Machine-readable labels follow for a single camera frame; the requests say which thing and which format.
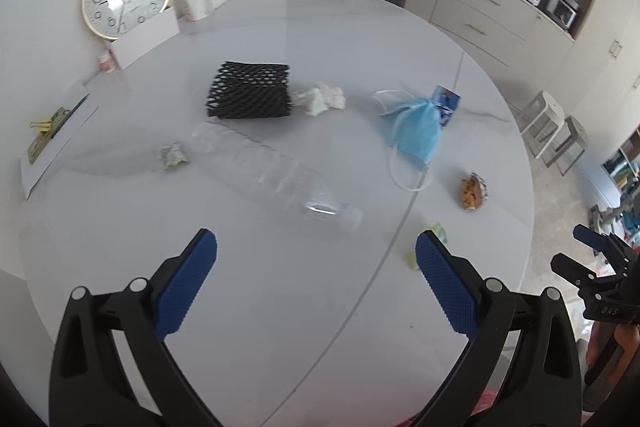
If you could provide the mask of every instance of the mask ear loop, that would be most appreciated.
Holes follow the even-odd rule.
[[[407,94],[408,96],[411,96],[413,98],[415,98],[411,93],[408,93],[406,91],[403,90],[397,90],[397,89],[384,89],[384,90],[380,90],[377,91],[373,94],[373,97],[378,100],[380,102],[380,105],[382,106],[384,112],[380,114],[380,116],[384,116],[386,114],[389,114],[391,111],[389,111],[389,108],[386,107],[386,104],[383,102],[382,99],[380,99],[380,94],[385,94],[388,92],[401,92],[404,94]],[[395,139],[396,138],[396,134],[398,133],[398,128],[400,127],[400,124],[404,121],[404,119],[407,117],[407,111],[402,111],[400,114],[398,114],[398,117],[396,118],[396,121],[394,122],[394,126],[393,129],[391,130],[391,136]],[[422,181],[422,185],[419,185],[418,187],[412,188],[412,187],[408,187],[406,185],[402,185],[401,182],[398,181],[398,178],[396,177],[396,160],[398,159],[398,146],[394,145],[393,148],[391,149],[390,153],[387,155],[386,157],[386,166],[388,168],[389,171],[389,176],[391,176],[391,181],[394,182],[394,185],[398,188],[401,188],[402,190],[406,190],[407,192],[420,192],[422,190],[425,190],[425,188],[427,188],[429,186],[429,184],[431,183],[431,177],[427,176],[425,174],[427,174],[427,172],[429,171],[429,167],[431,166],[431,164],[427,164],[425,166],[425,169],[422,171],[422,174],[424,175],[424,179]]]

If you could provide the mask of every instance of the gray stool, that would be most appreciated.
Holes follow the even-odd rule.
[[[580,147],[582,147],[582,152],[580,152],[580,154],[577,155],[576,159],[571,162],[571,165],[568,166],[566,171],[562,172],[562,169],[560,169],[560,174],[562,176],[564,176],[571,170],[571,167],[576,164],[576,162],[584,154],[589,145],[589,138],[583,127],[580,125],[580,122],[575,120],[574,117],[569,116],[566,120],[564,120],[564,123],[571,135],[560,144],[560,146],[555,150],[555,156],[551,158],[551,161],[549,161],[549,163],[545,162],[545,165],[547,167],[550,167],[551,165],[556,163],[560,159],[560,156],[565,154],[574,143],[577,143]]]

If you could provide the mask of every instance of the clear plastic bottle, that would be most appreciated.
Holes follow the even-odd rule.
[[[209,174],[271,208],[349,232],[362,220],[362,212],[339,201],[317,171],[224,124],[199,124],[191,148],[192,160]]]

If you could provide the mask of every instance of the blue gripper pad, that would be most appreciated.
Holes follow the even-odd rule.
[[[604,252],[607,249],[607,238],[584,225],[576,225],[574,228],[574,238],[593,250]]]
[[[199,241],[182,253],[180,265],[156,299],[154,331],[161,342],[168,334],[180,329],[191,303],[216,261],[216,236],[209,230],[201,230],[198,235]]]
[[[478,302],[450,263],[450,254],[425,232],[415,242],[415,258],[454,331],[472,340],[478,331]]]

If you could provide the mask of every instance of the black mesh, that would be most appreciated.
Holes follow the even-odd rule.
[[[225,62],[209,89],[207,112],[219,118],[279,118],[291,114],[289,66]]]

